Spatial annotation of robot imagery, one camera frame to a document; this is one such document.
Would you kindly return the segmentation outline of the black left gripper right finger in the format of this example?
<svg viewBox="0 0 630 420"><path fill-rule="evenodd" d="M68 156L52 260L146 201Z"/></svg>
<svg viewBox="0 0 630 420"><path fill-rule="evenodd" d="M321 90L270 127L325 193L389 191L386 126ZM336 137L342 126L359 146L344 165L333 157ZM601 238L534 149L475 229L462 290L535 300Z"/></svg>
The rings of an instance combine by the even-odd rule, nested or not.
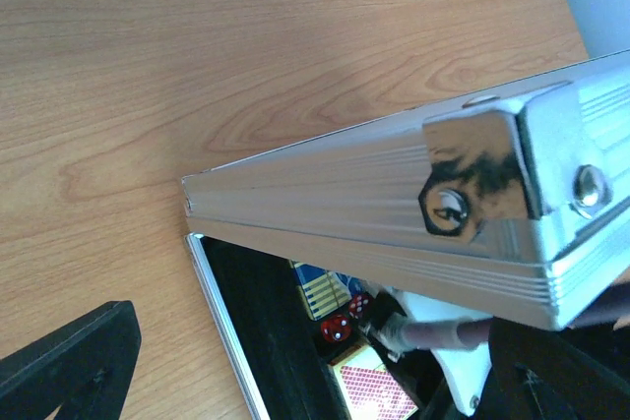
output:
<svg viewBox="0 0 630 420"><path fill-rule="evenodd" d="M495 319L494 378L508 419L627 419L629 329L547 331Z"/></svg>

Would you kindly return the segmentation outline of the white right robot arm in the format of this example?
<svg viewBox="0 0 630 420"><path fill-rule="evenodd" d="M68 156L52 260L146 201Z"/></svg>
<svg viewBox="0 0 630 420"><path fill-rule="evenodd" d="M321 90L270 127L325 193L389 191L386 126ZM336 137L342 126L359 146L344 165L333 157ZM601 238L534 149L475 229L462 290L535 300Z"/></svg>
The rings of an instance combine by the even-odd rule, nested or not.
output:
<svg viewBox="0 0 630 420"><path fill-rule="evenodd" d="M491 369L488 334L491 318L392 287L377 286L362 306L360 329L398 362L416 351L429 352L439 364L455 408L473 417Z"/></svg>

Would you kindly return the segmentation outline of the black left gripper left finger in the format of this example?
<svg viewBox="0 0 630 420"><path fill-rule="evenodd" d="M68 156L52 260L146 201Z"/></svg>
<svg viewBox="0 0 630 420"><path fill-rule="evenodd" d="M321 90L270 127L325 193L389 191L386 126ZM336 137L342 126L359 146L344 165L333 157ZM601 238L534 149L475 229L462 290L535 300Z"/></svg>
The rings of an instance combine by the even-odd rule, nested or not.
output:
<svg viewBox="0 0 630 420"><path fill-rule="evenodd" d="M130 301L109 301L1 360L3 419L118 419L142 343Z"/></svg>

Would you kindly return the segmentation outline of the red playing card deck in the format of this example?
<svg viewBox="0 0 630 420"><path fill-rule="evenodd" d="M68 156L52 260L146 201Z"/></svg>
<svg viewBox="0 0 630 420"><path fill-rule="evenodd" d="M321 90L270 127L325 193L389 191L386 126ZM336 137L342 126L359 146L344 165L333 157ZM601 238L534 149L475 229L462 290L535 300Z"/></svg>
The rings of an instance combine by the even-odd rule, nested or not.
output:
<svg viewBox="0 0 630 420"><path fill-rule="evenodd" d="M418 410L369 345L352 346L329 367L350 419L410 419Z"/></svg>

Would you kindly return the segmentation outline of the blue texas holdem card deck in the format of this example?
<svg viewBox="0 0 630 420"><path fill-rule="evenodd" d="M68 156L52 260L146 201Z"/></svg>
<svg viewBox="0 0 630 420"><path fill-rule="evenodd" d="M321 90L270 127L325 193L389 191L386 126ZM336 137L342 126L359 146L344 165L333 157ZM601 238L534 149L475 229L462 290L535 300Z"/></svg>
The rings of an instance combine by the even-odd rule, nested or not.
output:
<svg viewBox="0 0 630 420"><path fill-rule="evenodd" d="M364 291L363 283L356 277L293 260L289 264L298 294L312 321L328 317Z"/></svg>

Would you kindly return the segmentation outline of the aluminium poker case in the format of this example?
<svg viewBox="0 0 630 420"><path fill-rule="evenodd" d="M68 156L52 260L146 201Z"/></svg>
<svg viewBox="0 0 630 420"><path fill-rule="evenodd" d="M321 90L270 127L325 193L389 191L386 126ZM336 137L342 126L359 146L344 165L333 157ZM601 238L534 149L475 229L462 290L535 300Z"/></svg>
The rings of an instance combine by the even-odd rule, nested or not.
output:
<svg viewBox="0 0 630 420"><path fill-rule="evenodd" d="M187 245L256 419L350 419L331 361L371 346L418 419L476 414L436 359L398 362L348 303L312 321L289 261L547 331L629 313L629 55L422 105L182 181ZM321 323L349 318L327 342Z"/></svg>

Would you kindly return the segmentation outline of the red die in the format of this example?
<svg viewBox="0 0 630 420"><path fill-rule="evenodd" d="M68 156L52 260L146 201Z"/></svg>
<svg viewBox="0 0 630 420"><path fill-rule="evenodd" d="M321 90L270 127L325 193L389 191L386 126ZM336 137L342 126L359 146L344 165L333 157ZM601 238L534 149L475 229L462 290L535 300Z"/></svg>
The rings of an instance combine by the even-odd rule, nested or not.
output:
<svg viewBox="0 0 630 420"><path fill-rule="evenodd" d="M330 343L339 343L351 335L349 318L345 315L335 315L321 323L323 338Z"/></svg>
<svg viewBox="0 0 630 420"><path fill-rule="evenodd" d="M360 319L370 309L373 297L369 293L354 295L348 303L347 311L351 318Z"/></svg>

